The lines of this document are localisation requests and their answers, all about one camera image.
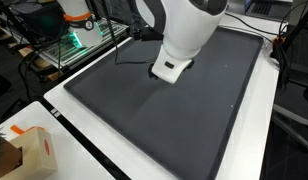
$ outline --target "white table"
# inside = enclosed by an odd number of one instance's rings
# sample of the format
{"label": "white table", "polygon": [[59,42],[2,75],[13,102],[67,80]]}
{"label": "white table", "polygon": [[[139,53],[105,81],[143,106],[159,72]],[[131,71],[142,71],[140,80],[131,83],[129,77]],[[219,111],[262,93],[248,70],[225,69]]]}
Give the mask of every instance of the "white table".
{"label": "white table", "polygon": [[[257,28],[274,33],[278,32],[279,23],[277,22],[242,15],[237,16]],[[223,17],[221,24],[247,29],[243,24],[228,16]],[[172,174],[80,104],[63,88],[64,84],[93,66],[113,50],[46,93],[44,98],[133,180],[175,179]],[[269,47],[264,45],[237,115],[217,175],[218,180],[259,179],[278,78],[278,70],[268,54]]]}
{"label": "white table", "polygon": [[58,171],[46,180],[115,180],[39,102],[30,104],[0,125],[7,140],[17,137],[17,134],[10,130],[12,125],[23,130],[41,126],[51,134]]}

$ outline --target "orange label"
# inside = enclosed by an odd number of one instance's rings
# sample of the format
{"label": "orange label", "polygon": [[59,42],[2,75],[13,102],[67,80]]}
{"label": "orange label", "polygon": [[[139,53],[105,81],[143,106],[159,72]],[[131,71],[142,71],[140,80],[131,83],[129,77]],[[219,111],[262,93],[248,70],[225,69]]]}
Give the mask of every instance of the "orange label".
{"label": "orange label", "polygon": [[44,144],[45,144],[45,151],[47,153],[47,155],[50,155],[50,147],[48,146],[48,142],[46,141],[46,139],[44,140]]}

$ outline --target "gray foam pad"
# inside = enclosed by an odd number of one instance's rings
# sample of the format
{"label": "gray foam pad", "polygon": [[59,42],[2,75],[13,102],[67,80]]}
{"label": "gray foam pad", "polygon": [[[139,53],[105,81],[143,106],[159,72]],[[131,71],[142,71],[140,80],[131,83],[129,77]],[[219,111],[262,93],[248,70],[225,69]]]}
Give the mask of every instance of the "gray foam pad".
{"label": "gray foam pad", "polygon": [[[130,41],[118,61],[153,59],[161,43]],[[262,44],[218,28],[174,85],[149,79],[148,64],[115,65],[112,53],[65,88],[176,177],[214,179]]]}

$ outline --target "cardboard box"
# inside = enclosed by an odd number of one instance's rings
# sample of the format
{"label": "cardboard box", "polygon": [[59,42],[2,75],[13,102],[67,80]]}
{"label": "cardboard box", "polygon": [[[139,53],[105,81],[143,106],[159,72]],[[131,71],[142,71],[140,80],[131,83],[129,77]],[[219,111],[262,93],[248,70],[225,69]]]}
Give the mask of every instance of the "cardboard box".
{"label": "cardboard box", "polygon": [[0,180],[43,180],[57,171],[51,136],[33,128],[10,141],[22,148],[23,164]]}

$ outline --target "gray mat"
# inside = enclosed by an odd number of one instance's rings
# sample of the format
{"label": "gray mat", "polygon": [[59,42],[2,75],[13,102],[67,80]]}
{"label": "gray mat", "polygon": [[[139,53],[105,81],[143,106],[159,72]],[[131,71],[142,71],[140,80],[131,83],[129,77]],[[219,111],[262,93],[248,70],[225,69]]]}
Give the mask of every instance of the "gray mat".
{"label": "gray mat", "polygon": [[[174,85],[149,79],[148,64],[114,65],[112,53],[65,89],[176,177],[214,179],[262,44],[218,28]],[[160,45],[131,41],[118,61],[153,59]]]}

